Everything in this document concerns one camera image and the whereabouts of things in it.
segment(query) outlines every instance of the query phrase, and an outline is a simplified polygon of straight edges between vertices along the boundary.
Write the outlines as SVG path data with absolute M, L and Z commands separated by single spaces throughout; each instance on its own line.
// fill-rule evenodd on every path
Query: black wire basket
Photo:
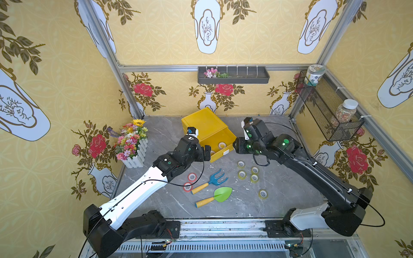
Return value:
M 359 112 L 357 111 L 349 122 L 338 122 L 338 126 L 333 125 L 331 118 L 334 117 L 335 121 L 338 121 L 334 113 L 347 98 L 340 91 L 337 91 L 337 87 L 327 75 L 323 75 L 316 86 L 306 85 L 304 83 L 306 73 L 307 71 L 300 72 L 302 84 L 298 85 L 297 92 L 314 117 L 324 137 L 329 142 L 350 140 L 364 123 Z

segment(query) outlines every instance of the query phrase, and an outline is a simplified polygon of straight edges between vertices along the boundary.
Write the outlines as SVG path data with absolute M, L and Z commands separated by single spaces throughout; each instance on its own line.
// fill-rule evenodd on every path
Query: plastic jar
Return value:
M 304 78 L 304 83 L 308 86 L 316 86 L 324 73 L 324 66 L 322 66 L 321 64 L 312 64 L 307 69 L 307 74 Z
M 347 123 L 357 111 L 358 102 L 353 99 L 346 99 L 338 106 L 334 116 L 331 117 L 333 126 L 338 126 L 339 123 Z

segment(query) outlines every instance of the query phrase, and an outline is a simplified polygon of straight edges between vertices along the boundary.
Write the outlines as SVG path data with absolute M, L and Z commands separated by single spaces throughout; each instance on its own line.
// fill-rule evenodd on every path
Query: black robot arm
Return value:
M 329 207 L 322 213 L 325 223 L 339 234 L 354 233 L 373 196 L 369 189 L 342 181 L 318 164 L 290 135 L 274 137 L 262 120 L 247 117 L 242 126 L 245 137 L 237 138 L 233 144 L 237 153 L 265 155 L 298 173 L 328 199 Z

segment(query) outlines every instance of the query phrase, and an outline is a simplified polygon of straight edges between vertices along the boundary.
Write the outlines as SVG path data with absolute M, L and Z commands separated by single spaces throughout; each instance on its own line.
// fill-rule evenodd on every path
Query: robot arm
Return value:
M 343 182 L 326 167 L 317 163 L 306 150 L 287 134 L 274 137 L 262 120 L 250 117 L 242 122 L 249 139 L 239 137 L 234 148 L 240 154 L 265 155 L 268 159 L 294 170 L 328 200 L 328 204 L 305 210 L 291 209 L 285 218 L 292 231 L 312 227 L 330 227 L 335 232 L 351 236 L 366 213 L 373 194 L 367 188 L 357 189 Z
M 158 211 L 137 218 L 129 215 L 167 182 L 186 171 L 194 161 L 209 161 L 211 147 L 199 144 L 198 130 L 189 127 L 174 151 L 158 157 L 147 172 L 116 198 L 101 205 L 92 204 L 83 213 L 83 233 L 100 258 L 106 258 L 132 238 L 150 234 L 160 236 L 166 220 Z

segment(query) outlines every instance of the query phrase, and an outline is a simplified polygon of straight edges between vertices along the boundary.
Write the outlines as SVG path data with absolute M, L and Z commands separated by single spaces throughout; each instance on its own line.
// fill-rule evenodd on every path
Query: wooden handle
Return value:
M 207 187 L 209 184 L 205 183 L 203 185 L 198 186 L 197 188 L 192 189 L 192 194 L 196 194 L 197 192 L 201 191 L 205 187 Z
M 205 199 L 205 200 L 202 200 L 202 201 L 198 201 L 198 202 L 195 203 L 195 207 L 199 208 L 199 207 L 204 206 L 205 204 L 207 204 L 209 202 L 212 202 L 213 200 L 214 200 L 214 198 L 211 197 L 211 198 L 208 198 L 208 199 Z

